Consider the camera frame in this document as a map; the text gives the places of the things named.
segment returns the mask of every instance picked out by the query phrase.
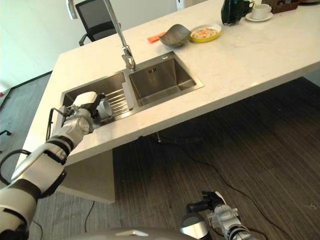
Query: gray bowl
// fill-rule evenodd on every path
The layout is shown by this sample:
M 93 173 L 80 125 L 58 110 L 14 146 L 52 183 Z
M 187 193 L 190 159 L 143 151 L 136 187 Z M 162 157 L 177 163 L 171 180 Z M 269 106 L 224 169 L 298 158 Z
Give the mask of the gray bowl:
M 190 38 L 191 31 L 181 24 L 175 24 L 161 37 L 160 41 L 171 48 L 177 48 L 184 45 Z

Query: faucet handle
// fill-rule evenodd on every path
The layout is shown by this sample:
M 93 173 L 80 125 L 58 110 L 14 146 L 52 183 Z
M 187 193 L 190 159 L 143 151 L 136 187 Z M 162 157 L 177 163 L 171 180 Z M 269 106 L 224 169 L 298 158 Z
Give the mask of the faucet handle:
M 122 58 L 125 62 L 125 67 L 127 69 L 131 69 L 131 70 L 135 70 L 136 69 L 136 63 L 135 60 L 132 56 L 128 56 L 128 55 L 122 55 Z

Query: yellow plate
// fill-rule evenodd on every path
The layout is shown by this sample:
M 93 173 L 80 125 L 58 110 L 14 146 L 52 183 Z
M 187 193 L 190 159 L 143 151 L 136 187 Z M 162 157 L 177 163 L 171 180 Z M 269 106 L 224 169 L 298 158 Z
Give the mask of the yellow plate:
M 201 38 L 198 38 L 198 37 L 192 37 L 193 33 L 199 29 L 205 29 L 205 28 L 209 28 L 209 29 L 214 29 L 214 30 L 217 30 L 217 34 L 213 35 L 213 36 L 209 36 L 209 37 L 201 37 Z M 193 41 L 193 42 L 196 42 L 196 43 L 206 43 L 206 42 L 210 42 L 212 40 L 215 40 L 217 39 L 220 34 L 221 34 L 221 30 L 222 30 L 222 27 L 219 25 L 219 24 L 214 24 L 214 25 L 209 25 L 209 24 L 205 24 L 205 25 L 200 25 L 200 26 L 197 26 L 195 27 L 194 29 L 191 30 L 191 37 L 190 39 Z

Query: saucer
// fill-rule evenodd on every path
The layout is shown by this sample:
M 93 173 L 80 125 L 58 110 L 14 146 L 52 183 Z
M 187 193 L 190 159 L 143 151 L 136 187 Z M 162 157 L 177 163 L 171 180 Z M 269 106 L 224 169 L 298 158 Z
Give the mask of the saucer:
M 261 18 L 261 19 L 253 19 L 251 18 L 251 12 L 248 13 L 247 15 L 245 15 L 245 19 L 249 20 L 249 21 L 252 21 L 252 22 L 262 22 L 262 21 L 266 21 L 266 20 L 269 20 L 270 18 L 272 18 L 273 16 L 273 13 L 272 12 L 269 12 L 268 16 L 265 17 L 265 18 Z

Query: food on plate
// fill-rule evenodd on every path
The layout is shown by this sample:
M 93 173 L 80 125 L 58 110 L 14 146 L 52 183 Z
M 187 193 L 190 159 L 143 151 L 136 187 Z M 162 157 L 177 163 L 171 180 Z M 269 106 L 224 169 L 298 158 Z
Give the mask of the food on plate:
M 210 38 L 216 35 L 217 33 L 218 33 L 217 30 L 210 27 L 206 27 L 206 28 L 201 28 L 199 30 L 194 31 L 191 34 L 191 37 L 196 39 L 204 39 L 204 38 Z

